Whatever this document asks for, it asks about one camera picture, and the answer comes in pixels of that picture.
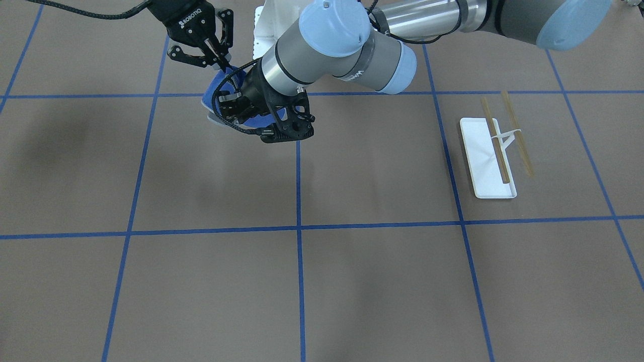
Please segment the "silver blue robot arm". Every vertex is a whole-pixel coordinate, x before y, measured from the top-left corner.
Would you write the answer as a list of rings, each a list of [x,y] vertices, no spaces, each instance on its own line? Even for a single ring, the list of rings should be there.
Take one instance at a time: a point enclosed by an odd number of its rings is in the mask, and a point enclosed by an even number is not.
[[[382,94],[404,91],[416,75],[410,44],[456,32],[485,31],[566,51],[605,18],[610,1],[402,1],[366,9],[359,1],[266,1],[255,9],[257,64],[232,76],[223,99],[216,90],[229,65],[234,13],[207,1],[163,1],[151,6],[175,47],[171,59],[218,70],[202,105],[217,121],[263,127],[306,87],[332,75]]]

